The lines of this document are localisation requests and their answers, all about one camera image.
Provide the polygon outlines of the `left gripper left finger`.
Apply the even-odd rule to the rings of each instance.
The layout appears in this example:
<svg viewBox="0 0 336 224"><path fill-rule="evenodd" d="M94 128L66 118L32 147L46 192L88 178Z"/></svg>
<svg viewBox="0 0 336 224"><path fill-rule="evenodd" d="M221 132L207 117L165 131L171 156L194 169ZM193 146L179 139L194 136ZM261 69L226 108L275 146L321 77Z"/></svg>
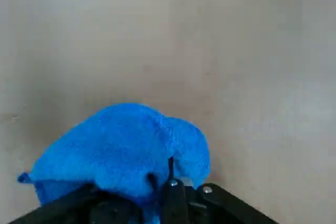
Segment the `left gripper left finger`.
<svg viewBox="0 0 336 224"><path fill-rule="evenodd" d="M135 203L85 185L11 221L31 223L144 223L144 217Z"/></svg>

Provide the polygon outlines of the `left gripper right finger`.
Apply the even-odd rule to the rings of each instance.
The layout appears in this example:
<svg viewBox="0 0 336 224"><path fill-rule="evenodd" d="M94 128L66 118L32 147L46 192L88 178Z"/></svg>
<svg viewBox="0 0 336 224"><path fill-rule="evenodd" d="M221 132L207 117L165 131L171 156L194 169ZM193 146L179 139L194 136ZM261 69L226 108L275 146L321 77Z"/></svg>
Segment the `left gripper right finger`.
<svg viewBox="0 0 336 224"><path fill-rule="evenodd" d="M276 224L264 213L213 183L194 189L174 176L174 159L168 159L169 176L162 188L160 223Z"/></svg>

